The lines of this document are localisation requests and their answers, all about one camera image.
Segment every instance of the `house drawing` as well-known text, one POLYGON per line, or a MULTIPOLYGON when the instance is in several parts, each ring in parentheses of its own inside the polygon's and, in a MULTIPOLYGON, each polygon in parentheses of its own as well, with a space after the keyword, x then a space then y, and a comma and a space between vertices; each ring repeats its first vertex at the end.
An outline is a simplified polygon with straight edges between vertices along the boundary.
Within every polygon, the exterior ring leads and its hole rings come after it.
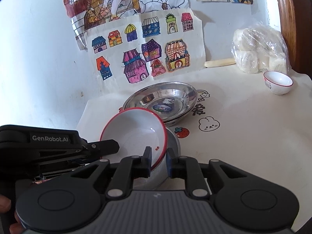
POLYGON ((152 61, 161 57, 161 46, 154 39, 142 44, 141 48, 146 61, 152 61))
POLYGON ((112 72, 110 71, 109 62, 103 56, 96 59, 96 66, 98 71, 101 73, 103 80, 113 75, 112 72))
POLYGON ((126 29, 124 30, 124 33, 127 35, 127 41, 130 42, 132 40, 137 40, 138 36, 136 33, 136 28, 133 24, 129 24, 126 29))
POLYGON ((163 66, 161 61, 158 59, 155 59, 153 61, 151 68, 152 68, 152 73, 151 73, 152 76, 158 76, 158 75, 166 73, 165 67, 163 66))
POLYGON ((183 26, 183 32, 193 30, 193 19, 191 13, 182 13, 181 22, 183 26))
POLYGON ((176 20, 176 17, 171 13, 166 16, 168 34, 177 32, 176 20))
POLYGON ((175 40, 166 44, 166 65, 169 72, 190 65, 190 56, 183 40, 175 40))
POLYGON ((143 38, 160 34, 158 17, 144 19, 142 24, 143 38))
POLYGON ((124 74, 128 79, 129 83, 137 83, 149 76, 146 68, 146 61, 144 61, 138 51, 132 49, 124 52, 124 74))
POLYGON ((118 30, 110 32, 108 34, 108 42, 110 44, 110 47, 121 44, 122 40, 121 40, 120 32, 118 30))
POLYGON ((103 36, 96 37, 94 40, 92 40, 92 47, 95 54, 101 52, 107 49, 106 40, 103 38, 103 36))

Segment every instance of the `gray bowl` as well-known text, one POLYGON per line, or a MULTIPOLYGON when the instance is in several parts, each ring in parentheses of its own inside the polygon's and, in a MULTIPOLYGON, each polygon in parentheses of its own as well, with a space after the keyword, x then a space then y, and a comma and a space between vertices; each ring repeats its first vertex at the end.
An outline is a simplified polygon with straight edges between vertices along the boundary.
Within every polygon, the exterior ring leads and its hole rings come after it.
POLYGON ((166 125, 173 125, 188 114, 196 102, 197 91, 187 83, 157 83, 134 93, 122 109, 146 108, 156 113, 166 125))
MULTIPOLYGON (((180 142, 177 135, 167 129, 167 148, 172 148, 177 156, 180 156, 180 142)), ((159 187, 168 178, 166 155, 163 160, 151 171, 149 178, 137 178, 133 181, 133 189, 136 190, 154 190, 159 187)))

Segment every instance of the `red-rimmed bowl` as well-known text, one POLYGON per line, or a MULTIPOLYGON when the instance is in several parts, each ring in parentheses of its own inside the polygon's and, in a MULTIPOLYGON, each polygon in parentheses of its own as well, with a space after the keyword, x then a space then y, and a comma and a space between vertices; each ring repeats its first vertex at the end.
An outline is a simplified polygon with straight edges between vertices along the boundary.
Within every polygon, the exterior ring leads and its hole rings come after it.
POLYGON ((109 139, 117 141, 120 147, 118 153, 105 156, 111 163, 127 156, 142 156, 145 147, 150 146, 153 170, 166 153, 166 127, 155 113, 144 108, 129 108, 111 118, 100 140, 109 139))
POLYGON ((276 95, 286 94, 294 84, 289 76, 277 71, 266 71, 263 73, 263 78, 270 92, 276 95))

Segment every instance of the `screw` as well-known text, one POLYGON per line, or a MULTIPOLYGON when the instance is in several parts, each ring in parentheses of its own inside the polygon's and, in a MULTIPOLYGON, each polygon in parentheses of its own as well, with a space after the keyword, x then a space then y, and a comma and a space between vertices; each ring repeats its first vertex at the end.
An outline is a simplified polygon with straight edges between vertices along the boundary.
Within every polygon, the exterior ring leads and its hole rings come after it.
POLYGON ((120 189, 110 189, 107 192, 107 195, 110 197, 119 197, 122 196, 123 192, 120 189))
POLYGON ((208 194, 208 192, 205 189, 195 189, 193 190, 192 194, 196 197, 204 197, 208 194))

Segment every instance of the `bowl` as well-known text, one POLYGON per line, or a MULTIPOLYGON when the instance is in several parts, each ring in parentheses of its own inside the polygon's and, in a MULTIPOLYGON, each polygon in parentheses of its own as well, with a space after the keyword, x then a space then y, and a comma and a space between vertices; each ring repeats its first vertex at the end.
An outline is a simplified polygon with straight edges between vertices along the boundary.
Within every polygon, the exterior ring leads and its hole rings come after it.
MULTIPOLYGON (((167 146, 166 148, 172 148, 177 156, 180 156, 180 143, 177 135, 167 128, 167 146)), ((156 168, 151 171, 149 178, 137 178, 133 181, 133 189, 137 190, 154 190, 161 186, 168 178, 166 156, 160 162, 156 168)))
POLYGON ((100 137, 101 141, 109 139, 120 147, 118 153, 105 156, 111 163, 127 156, 142 156, 145 147, 150 146, 153 170, 166 154, 166 127, 160 117, 144 108, 129 108, 111 118, 100 137))
POLYGON ((277 71, 266 71, 263 78, 265 85, 276 95, 286 94, 294 84, 289 76, 277 71))
POLYGON ((173 125, 177 119, 189 113, 196 102, 197 91, 187 83, 157 83, 130 96, 124 103, 123 110, 142 107, 156 113, 166 125, 173 125))

